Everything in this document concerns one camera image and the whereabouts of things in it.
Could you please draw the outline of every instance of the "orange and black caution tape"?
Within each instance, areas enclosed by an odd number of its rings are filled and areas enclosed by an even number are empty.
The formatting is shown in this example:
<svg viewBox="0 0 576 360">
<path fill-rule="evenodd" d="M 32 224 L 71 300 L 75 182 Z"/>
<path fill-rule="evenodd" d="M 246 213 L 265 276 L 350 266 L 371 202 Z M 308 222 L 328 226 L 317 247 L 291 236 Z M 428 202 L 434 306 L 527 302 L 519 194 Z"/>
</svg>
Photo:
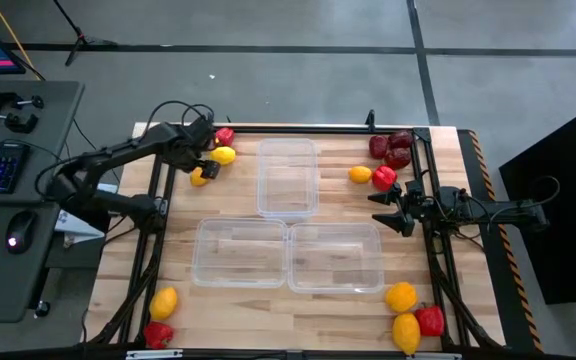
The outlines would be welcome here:
<svg viewBox="0 0 576 360">
<path fill-rule="evenodd" d="M 475 153 L 477 154 L 477 160 L 479 160 L 479 168 L 481 168 L 481 174 L 484 178 L 484 184 L 488 190 L 488 197 L 490 200 L 495 200 L 495 191 L 492 188 L 492 181 L 488 175 L 488 167 L 486 167 L 486 162 L 484 160 L 483 152 L 481 151 L 481 146 L 479 145 L 479 140 L 477 139 L 477 134 L 473 131 L 468 132 L 472 138 L 472 146 L 475 148 Z M 510 264 L 510 270 L 514 274 L 515 285 L 517 286 L 517 292 L 519 293 L 519 298 L 521 299 L 521 305 L 524 308 L 524 313 L 526 315 L 526 320 L 528 321 L 528 328 L 530 329 L 530 334 L 532 335 L 532 341 L 535 344 L 535 348 L 540 352 L 544 352 L 543 346 L 541 345 L 541 340 L 539 340 L 539 333 L 537 333 L 537 326 L 535 325 L 535 319 L 532 317 L 532 311 L 530 310 L 530 305 L 528 305 L 528 298 L 526 296 L 526 291 L 524 289 L 524 283 L 521 281 L 521 275 L 519 275 L 519 268 L 517 267 L 517 262 L 515 256 L 512 253 L 512 247 L 508 241 L 508 233 L 506 232 L 506 227 L 504 225 L 499 226 L 499 234 L 501 235 L 501 240 L 503 242 L 504 248 L 506 249 L 506 257 L 508 258 L 508 263 Z"/>
</svg>

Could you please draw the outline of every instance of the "tripod stand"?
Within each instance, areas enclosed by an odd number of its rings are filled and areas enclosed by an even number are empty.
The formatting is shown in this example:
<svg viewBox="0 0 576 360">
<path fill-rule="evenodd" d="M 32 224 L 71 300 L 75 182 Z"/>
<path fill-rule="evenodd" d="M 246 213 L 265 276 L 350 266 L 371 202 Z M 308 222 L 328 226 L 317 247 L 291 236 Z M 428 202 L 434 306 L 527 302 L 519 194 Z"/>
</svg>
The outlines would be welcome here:
<svg viewBox="0 0 576 360">
<path fill-rule="evenodd" d="M 75 56 L 76 56 L 77 52 L 83 46 L 87 46 L 87 45 L 117 46 L 118 45 L 114 41 L 98 39 L 98 38 L 95 38 L 92 36 L 84 35 L 84 33 L 81 31 L 81 28 L 79 28 L 79 26 L 75 25 L 75 23 L 72 21 L 70 16 L 68 16 L 68 13 L 66 13 L 66 10 L 64 10 L 64 8 L 61 6 L 61 4 L 59 3 L 59 0 L 53 0 L 53 2 L 55 3 L 55 5 L 57 5 L 57 7 L 59 8 L 59 11 L 66 18 L 66 20 L 68 21 L 68 24 L 70 24 L 70 27 L 72 27 L 72 29 L 75 31 L 75 34 L 77 35 L 77 41 L 75 41 L 75 44 L 73 45 L 72 50 L 70 50 L 70 54 L 68 54 L 68 59 L 66 59 L 66 66 L 70 66 L 70 64 L 72 64 L 72 62 L 75 61 Z"/>
</svg>

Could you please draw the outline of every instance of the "yellow fruit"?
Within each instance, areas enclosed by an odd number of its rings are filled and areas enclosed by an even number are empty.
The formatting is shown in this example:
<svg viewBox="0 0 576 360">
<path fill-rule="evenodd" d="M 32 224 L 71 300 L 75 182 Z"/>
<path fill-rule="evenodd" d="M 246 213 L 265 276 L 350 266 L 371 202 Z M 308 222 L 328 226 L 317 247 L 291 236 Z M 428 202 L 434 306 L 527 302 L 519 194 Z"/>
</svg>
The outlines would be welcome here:
<svg viewBox="0 0 576 360">
<path fill-rule="evenodd" d="M 348 177 L 357 184 L 364 184 L 370 181 L 372 171 L 365 166 L 355 166 L 348 170 Z"/>
<path fill-rule="evenodd" d="M 417 292 L 407 282 L 399 282 L 393 285 L 386 293 L 386 304 L 396 312 L 410 310 L 417 303 Z"/>
<path fill-rule="evenodd" d="M 204 186 L 208 183 L 208 179 L 201 177 L 201 171 L 200 167 L 196 167 L 195 170 L 190 173 L 190 184 L 192 186 Z"/>
<path fill-rule="evenodd" d="M 210 152 L 210 158 L 220 165 L 228 165 L 235 161 L 235 150 L 229 146 L 221 146 Z"/>
<path fill-rule="evenodd" d="M 392 340 L 406 355 L 412 355 L 417 351 L 421 341 L 421 331 L 415 315 L 405 313 L 395 318 L 392 324 Z"/>
<path fill-rule="evenodd" d="M 150 301 L 150 316 L 153 320 L 164 320 L 177 306 L 177 292 L 173 287 L 163 288 Z"/>
</svg>

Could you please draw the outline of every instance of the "black metal frame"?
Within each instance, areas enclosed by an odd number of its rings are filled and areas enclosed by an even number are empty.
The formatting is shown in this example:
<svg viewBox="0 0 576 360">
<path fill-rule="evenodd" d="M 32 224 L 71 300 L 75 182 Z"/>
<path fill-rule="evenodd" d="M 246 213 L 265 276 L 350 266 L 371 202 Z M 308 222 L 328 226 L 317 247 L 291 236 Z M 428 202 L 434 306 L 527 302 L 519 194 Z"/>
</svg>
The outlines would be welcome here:
<svg viewBox="0 0 576 360">
<path fill-rule="evenodd" d="M 236 129 L 238 133 L 266 133 L 266 134 L 355 134 L 355 135 L 378 135 L 378 134 L 390 134 L 394 130 L 410 130 L 410 128 L 403 128 L 403 127 L 378 127 L 375 125 L 375 116 L 374 111 L 370 111 L 368 117 L 366 119 L 364 126 L 312 126 L 312 125 L 303 125 L 303 126 L 290 126 L 290 127 L 275 127 L 275 126 L 268 126 L 268 125 L 259 125 L 259 126 L 245 126 L 245 127 L 237 127 L 236 124 L 228 124 L 228 126 L 233 127 Z M 434 153 L 432 149 L 432 139 L 430 136 L 430 131 L 427 127 L 419 127 L 413 128 L 412 133 L 416 137 L 416 142 L 411 147 L 412 150 L 412 164 L 413 164 L 413 172 L 415 179 L 422 180 L 422 177 L 425 173 L 428 173 L 430 176 L 430 181 L 432 184 L 432 192 L 436 192 L 439 189 L 439 177 L 437 174 L 437 167 L 435 164 Z M 422 170 L 421 169 L 421 161 L 419 157 L 419 151 L 417 149 L 417 144 L 421 142 L 423 144 L 424 152 L 426 155 L 426 162 L 428 164 L 428 169 Z M 161 157 L 157 156 L 155 158 L 155 162 L 153 165 L 152 175 L 150 179 L 150 185 L 148 188 L 148 194 L 152 197 L 155 196 L 156 189 L 159 182 L 159 175 L 161 172 Z M 169 169 L 168 177 L 166 179 L 166 190 L 164 191 L 163 199 L 170 201 L 170 194 L 172 192 L 173 184 L 174 184 L 174 170 Z M 433 234 L 435 233 L 435 229 L 431 228 L 430 222 L 426 222 L 423 224 L 423 231 L 424 231 L 424 241 L 426 244 L 426 253 L 428 256 L 429 263 L 433 259 L 437 259 L 438 255 L 443 254 L 445 265 L 447 269 L 447 279 L 450 285 L 455 290 L 457 296 L 461 298 L 459 292 L 459 284 L 457 279 L 457 269 L 455 267 L 454 257 L 452 255 L 452 247 L 450 244 L 450 238 L 447 233 L 441 233 L 441 244 L 442 244 L 442 251 L 435 251 L 434 249 L 434 242 L 433 242 Z M 144 288 L 147 286 L 146 289 L 146 298 L 144 301 L 144 308 L 141 314 L 141 322 L 139 324 L 138 334 L 141 334 L 143 328 L 147 325 L 148 321 L 150 320 L 149 312 L 147 308 L 147 304 L 150 302 L 154 294 L 154 289 L 157 283 L 157 277 L 153 274 L 149 273 L 149 270 L 154 271 L 154 274 L 157 274 L 159 269 L 159 263 L 161 260 L 161 251 L 163 248 L 163 238 L 165 237 L 165 229 L 158 232 L 156 234 L 155 239 L 155 249 L 153 250 L 153 255 L 151 257 L 150 263 L 147 269 L 142 274 L 142 266 L 144 262 L 145 252 L 146 252 L 146 244 L 148 241 L 148 237 L 140 232 L 139 239 L 137 241 L 137 248 L 135 252 L 135 260 L 133 262 L 133 268 L 130 275 L 129 286 L 128 286 L 128 293 L 126 295 L 127 302 L 129 299 L 134 298 L 134 301 L 129 303 L 129 306 L 126 302 L 122 304 L 120 310 L 117 312 L 117 315 L 121 315 L 123 321 L 119 325 L 115 325 L 115 320 L 111 320 L 108 324 L 112 324 L 112 327 L 116 331 L 117 328 L 119 329 L 119 338 L 118 342 L 120 343 L 127 343 L 128 342 L 128 334 L 130 332 L 130 322 L 133 313 L 134 302 L 136 301 L 137 297 L 141 294 Z M 435 304 L 441 307 L 444 313 L 444 320 L 446 317 L 445 311 L 445 304 L 443 301 L 443 294 L 441 291 L 441 287 L 438 281 L 431 277 L 431 283 L 433 288 L 433 297 Z M 469 346 L 469 336 L 468 332 L 463 323 L 463 319 L 459 314 L 456 314 L 457 318 L 457 328 L 458 328 L 458 339 L 459 344 Z M 107 331 L 103 334 L 102 337 L 96 337 L 91 342 L 97 343 L 108 343 L 110 339 L 114 336 L 114 332 L 110 333 Z M 135 339 L 136 342 L 142 343 L 143 339 L 141 335 L 138 335 Z M 455 343 L 453 342 L 452 338 L 449 335 L 448 329 L 444 332 L 443 336 L 441 337 L 441 344 L 442 349 L 446 351 L 450 347 L 454 346 Z"/>
<path fill-rule="evenodd" d="M 366 119 L 365 125 L 348 125 L 348 126 L 326 126 L 326 125 L 303 125 L 303 126 L 288 126 L 288 127 L 275 127 L 260 124 L 259 126 L 237 126 L 236 124 L 222 124 L 222 126 L 230 126 L 237 130 L 238 133 L 264 133 L 264 134 L 355 134 L 355 135 L 377 135 L 377 134 L 390 134 L 394 130 L 410 130 L 415 136 L 415 143 L 411 147 L 413 173 L 415 179 L 422 180 L 422 177 L 427 173 L 430 176 L 432 191 L 435 192 L 439 189 L 439 177 L 435 164 L 434 153 L 432 149 L 432 139 L 430 130 L 427 127 L 404 128 L 397 126 L 376 126 L 374 119 L 374 112 L 371 111 Z M 428 169 L 421 169 L 421 161 L 419 156 L 419 149 L 417 145 L 423 145 L 423 151 L 426 155 Z M 161 156 L 156 156 L 153 164 L 148 194 L 155 196 L 161 173 L 163 162 Z M 170 204 L 173 185 L 175 180 L 176 169 L 169 167 L 164 186 L 164 193 L 162 196 L 163 201 L 168 201 Z M 164 218 L 164 224 L 167 221 L 168 212 Z M 447 281 L 455 292 L 451 301 L 461 299 L 459 293 L 459 284 L 457 281 L 457 271 L 455 267 L 454 257 L 452 256 L 452 248 L 450 246 L 450 238 L 446 233 L 440 233 L 440 240 L 442 249 L 441 251 L 435 250 L 433 241 L 436 229 L 432 228 L 430 221 L 422 222 L 424 241 L 426 244 L 426 254 L 428 257 L 429 270 L 431 273 L 439 273 L 440 276 L 431 276 L 431 284 L 433 289 L 433 297 L 435 304 L 441 307 L 445 318 L 445 304 L 443 300 L 443 292 L 441 290 L 440 281 Z M 135 260 L 129 281 L 129 290 L 126 295 L 126 300 L 121 304 L 112 319 L 106 324 L 99 335 L 92 338 L 86 343 L 80 343 L 72 347 L 56 348 L 56 349 L 43 349 L 43 350 L 28 350 L 20 352 L 0 353 L 0 358 L 22 358 L 32 356 L 34 359 L 75 359 L 81 358 L 85 355 L 87 359 L 111 359 L 121 358 L 125 359 L 127 351 L 136 351 L 145 349 L 145 341 L 141 336 L 143 328 L 150 321 L 150 314 L 148 312 L 148 304 L 154 294 L 157 284 L 157 274 L 159 265 L 161 263 L 163 240 L 165 237 L 164 229 L 155 234 L 155 242 L 153 246 L 152 256 L 148 262 L 146 269 L 142 272 L 142 266 L 146 253 L 146 245 L 148 236 L 140 233 L 139 239 L 136 244 Z M 444 255 L 446 266 L 446 274 L 439 268 L 439 255 Z M 143 291 L 146 291 L 144 305 L 141 313 L 141 321 L 139 324 L 137 337 L 133 342 L 128 341 L 128 334 L 130 332 L 130 322 L 133 314 L 134 305 Z M 468 309 L 456 309 L 469 313 Z M 463 319 L 459 311 L 456 312 L 458 321 L 458 338 L 459 345 L 455 345 L 450 337 L 449 331 L 446 328 L 441 337 L 442 352 L 445 353 L 458 353 L 464 355 L 465 358 L 543 358 L 546 355 L 541 354 L 517 354 L 499 349 L 477 349 L 469 346 L 468 332 L 466 331 Z M 118 343 L 109 344 L 117 331 L 120 331 Z M 291 352 L 286 349 L 281 350 L 234 350 L 234 349 L 183 349 L 183 357 L 194 359 L 207 359 L 207 358 L 223 358 L 223 359 L 237 359 L 242 360 L 256 359 L 260 356 L 285 356 L 286 360 L 291 358 Z M 405 358 L 404 354 L 397 351 L 303 351 L 300 352 L 301 357 L 309 359 L 322 358 L 322 359 L 344 359 L 344 358 Z M 547 355 L 548 357 L 558 358 L 557 356 Z"/>
</svg>

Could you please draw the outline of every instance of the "computer mouse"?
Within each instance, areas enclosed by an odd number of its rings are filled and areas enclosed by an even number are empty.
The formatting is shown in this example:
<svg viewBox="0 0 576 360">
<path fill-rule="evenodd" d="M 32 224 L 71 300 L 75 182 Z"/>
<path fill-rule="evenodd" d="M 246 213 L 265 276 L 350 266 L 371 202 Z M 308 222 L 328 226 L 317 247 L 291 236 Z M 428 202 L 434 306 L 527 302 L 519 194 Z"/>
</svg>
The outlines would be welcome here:
<svg viewBox="0 0 576 360">
<path fill-rule="evenodd" d="M 32 210 L 24 210 L 15 214 L 8 223 L 6 230 L 6 249 L 11 254 L 24 253 L 32 244 L 32 230 L 37 214 Z"/>
</svg>

